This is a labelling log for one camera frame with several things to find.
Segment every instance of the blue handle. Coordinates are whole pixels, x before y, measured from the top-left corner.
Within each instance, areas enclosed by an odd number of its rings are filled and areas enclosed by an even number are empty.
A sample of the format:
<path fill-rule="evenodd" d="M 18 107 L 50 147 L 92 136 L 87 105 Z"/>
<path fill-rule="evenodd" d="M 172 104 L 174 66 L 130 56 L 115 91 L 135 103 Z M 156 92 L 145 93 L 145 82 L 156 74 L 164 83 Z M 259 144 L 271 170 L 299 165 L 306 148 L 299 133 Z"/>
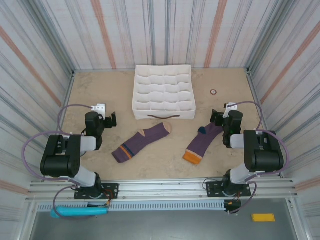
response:
<path fill-rule="evenodd" d="M 77 217 L 77 216 L 96 216 L 107 214 L 106 207 L 65 207 L 57 206 L 56 210 L 64 217 Z M 53 218 L 60 218 L 53 209 L 51 209 L 50 216 Z"/>

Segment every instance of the white organizer box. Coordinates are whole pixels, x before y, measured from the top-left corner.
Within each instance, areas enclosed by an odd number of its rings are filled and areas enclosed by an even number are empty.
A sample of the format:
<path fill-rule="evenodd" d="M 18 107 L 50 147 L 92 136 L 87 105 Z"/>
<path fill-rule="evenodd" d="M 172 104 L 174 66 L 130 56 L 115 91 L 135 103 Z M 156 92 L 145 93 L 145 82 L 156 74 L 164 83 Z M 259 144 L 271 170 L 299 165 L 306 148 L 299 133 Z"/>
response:
<path fill-rule="evenodd" d="M 194 119 L 196 102 L 190 65 L 135 67 L 135 119 Z"/>

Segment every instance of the small ring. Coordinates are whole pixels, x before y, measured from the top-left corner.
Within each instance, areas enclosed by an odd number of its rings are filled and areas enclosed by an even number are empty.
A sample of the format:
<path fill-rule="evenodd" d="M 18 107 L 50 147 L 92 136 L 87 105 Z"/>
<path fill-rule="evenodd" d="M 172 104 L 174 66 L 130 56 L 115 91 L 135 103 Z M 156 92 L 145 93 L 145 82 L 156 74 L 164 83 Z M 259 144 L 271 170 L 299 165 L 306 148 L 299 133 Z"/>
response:
<path fill-rule="evenodd" d="M 210 90 L 210 94 L 211 94 L 211 95 L 216 95 L 216 94 L 217 94 L 217 90 L 211 89 L 211 90 Z"/>

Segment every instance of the orange stripe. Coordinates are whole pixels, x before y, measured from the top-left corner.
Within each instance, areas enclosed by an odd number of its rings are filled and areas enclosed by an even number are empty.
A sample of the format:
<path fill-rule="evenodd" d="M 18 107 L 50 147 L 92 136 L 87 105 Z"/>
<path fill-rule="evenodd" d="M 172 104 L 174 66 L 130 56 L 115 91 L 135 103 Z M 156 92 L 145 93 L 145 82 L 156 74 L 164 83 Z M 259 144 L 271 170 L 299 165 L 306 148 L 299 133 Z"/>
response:
<path fill-rule="evenodd" d="M 23 195 L 28 195 L 29 193 L 29 190 L 26 188 L 2 180 L 0 180 L 0 189 Z"/>
<path fill-rule="evenodd" d="M 209 40 L 208 50 L 204 61 L 204 67 L 209 68 L 211 65 L 212 56 L 214 54 L 215 46 L 217 43 L 218 35 L 228 0 L 219 0 L 218 7 L 214 16 L 213 25 L 211 29 L 211 35 Z"/>
<path fill-rule="evenodd" d="M 295 55 L 292 57 L 292 59 L 288 62 L 288 64 L 284 67 L 280 75 L 276 78 L 274 83 L 271 85 L 271 87 L 268 89 L 268 91 L 265 93 L 263 98 L 261 99 L 261 103 L 263 104 L 267 97 L 270 95 L 270 93 L 276 88 L 276 86 L 280 83 L 280 81 L 284 78 L 284 76 L 287 74 L 289 69 L 292 67 L 292 65 L 296 62 L 296 60 L 301 56 L 301 54 L 306 50 L 306 48 L 310 45 L 310 43 L 315 39 L 315 37 L 318 35 L 320 31 L 320 21 L 318 24 L 314 27 L 314 29 L 310 32 L 310 34 L 306 37 L 302 45 L 299 47 L 298 51 L 296 51 Z"/>
<path fill-rule="evenodd" d="M 124 153 L 129 157 L 129 159 L 132 159 L 132 156 L 127 152 L 127 150 L 121 145 L 120 148 L 122 149 L 122 151 L 124 151 Z"/>
<path fill-rule="evenodd" d="M 116 66 L 116 61 L 115 61 L 115 56 L 114 56 L 114 52 L 112 50 L 112 46 L 111 46 L 111 42 L 109 39 L 109 35 L 108 35 L 108 31 L 107 31 L 107 27 L 105 24 L 105 17 L 104 17 L 104 13 L 102 12 L 102 7 L 101 7 L 101 3 L 100 0 L 91 0 L 91 4 L 95 13 L 95 17 L 98 20 L 99 26 L 100 26 L 100 30 L 102 33 L 102 37 L 103 37 L 103 42 L 104 42 L 104 46 L 106 49 L 106 52 L 108 53 L 108 57 L 111 63 L 111 67 L 112 69 L 117 69 Z"/>
<path fill-rule="evenodd" d="M 303 191 L 303 190 L 310 189 L 317 186 L 320 186 L 320 176 L 314 177 L 310 180 L 303 181 L 297 184 L 295 186 L 295 190 L 299 192 L 299 191 Z"/>
<path fill-rule="evenodd" d="M 35 79 L 41 84 L 41 86 L 46 90 L 46 92 L 50 95 L 50 97 L 61 107 L 61 101 L 57 98 L 54 92 L 48 87 L 45 81 L 42 79 L 40 74 L 36 71 L 36 69 L 31 65 L 28 59 L 23 55 L 23 53 L 19 50 L 19 48 L 15 45 L 9 35 L 5 32 L 5 30 L 0 26 L 0 36 L 5 41 L 5 43 L 11 48 L 11 50 L 17 55 L 20 61 L 25 65 L 25 67 L 29 70 L 29 72 L 34 76 Z"/>

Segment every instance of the robotic arm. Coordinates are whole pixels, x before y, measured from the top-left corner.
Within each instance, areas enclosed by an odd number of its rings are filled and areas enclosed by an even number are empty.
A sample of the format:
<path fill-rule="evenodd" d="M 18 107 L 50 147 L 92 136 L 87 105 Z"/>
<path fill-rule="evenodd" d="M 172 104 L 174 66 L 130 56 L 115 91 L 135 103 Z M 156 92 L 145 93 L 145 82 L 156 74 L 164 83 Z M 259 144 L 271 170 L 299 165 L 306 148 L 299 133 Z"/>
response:
<path fill-rule="evenodd" d="M 225 104 L 225 112 L 212 110 L 211 123 L 223 128 L 223 144 L 229 149 L 244 149 L 244 163 L 228 170 L 222 181 L 207 182 L 208 197 L 251 196 L 247 179 L 259 173 L 281 170 L 284 166 L 279 142 L 271 135 L 255 130 L 244 130 L 241 134 L 243 114 L 235 103 Z"/>
<path fill-rule="evenodd" d="M 105 198 L 99 174 L 81 166 L 86 152 L 100 149 L 105 129 L 117 126 L 116 113 L 105 117 L 105 105 L 92 107 L 85 115 L 86 135 L 50 135 L 40 164 L 41 173 L 53 178 L 65 177 L 79 183 L 76 199 Z"/>

